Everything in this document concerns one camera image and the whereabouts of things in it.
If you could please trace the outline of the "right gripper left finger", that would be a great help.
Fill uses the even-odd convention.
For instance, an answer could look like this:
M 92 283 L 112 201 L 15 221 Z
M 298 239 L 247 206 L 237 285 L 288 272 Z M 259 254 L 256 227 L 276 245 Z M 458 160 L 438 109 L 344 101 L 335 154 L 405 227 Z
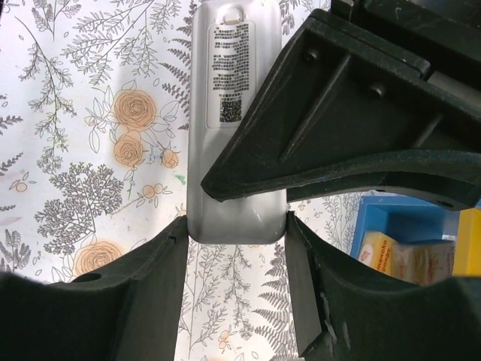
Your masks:
M 3 360 L 172 360 L 188 253 L 186 218 L 75 278 L 1 275 Z

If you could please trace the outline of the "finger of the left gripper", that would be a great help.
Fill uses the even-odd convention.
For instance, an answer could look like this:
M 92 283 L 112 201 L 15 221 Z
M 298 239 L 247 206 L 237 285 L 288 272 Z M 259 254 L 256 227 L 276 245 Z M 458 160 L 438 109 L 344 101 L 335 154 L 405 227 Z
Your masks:
M 291 37 L 204 176 L 218 201 L 377 190 L 452 211 L 480 200 L 480 109 L 428 82 L 431 64 L 329 11 Z

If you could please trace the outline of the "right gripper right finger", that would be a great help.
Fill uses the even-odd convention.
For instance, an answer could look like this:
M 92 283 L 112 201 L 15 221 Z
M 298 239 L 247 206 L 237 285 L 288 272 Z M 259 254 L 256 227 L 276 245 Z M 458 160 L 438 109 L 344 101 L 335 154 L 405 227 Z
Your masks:
M 293 213 L 286 267 L 299 355 L 306 360 L 478 360 L 480 280 L 421 287 L 323 241 Z

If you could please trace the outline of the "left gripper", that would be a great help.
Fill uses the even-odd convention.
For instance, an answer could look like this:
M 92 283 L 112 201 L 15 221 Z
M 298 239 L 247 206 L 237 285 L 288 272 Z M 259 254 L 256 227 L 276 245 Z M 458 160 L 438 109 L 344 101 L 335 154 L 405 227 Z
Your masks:
M 330 12 L 428 60 L 429 83 L 480 109 L 479 1 L 332 1 Z

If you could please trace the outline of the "white remote control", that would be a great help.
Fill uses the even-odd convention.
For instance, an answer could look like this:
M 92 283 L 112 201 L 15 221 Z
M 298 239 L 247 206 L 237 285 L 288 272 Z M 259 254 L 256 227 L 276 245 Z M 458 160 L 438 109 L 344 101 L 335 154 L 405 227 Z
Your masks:
M 205 1 L 192 19 L 186 216 L 202 244 L 271 244 L 284 233 L 286 192 L 218 202 L 201 180 L 241 124 L 281 50 L 276 1 Z

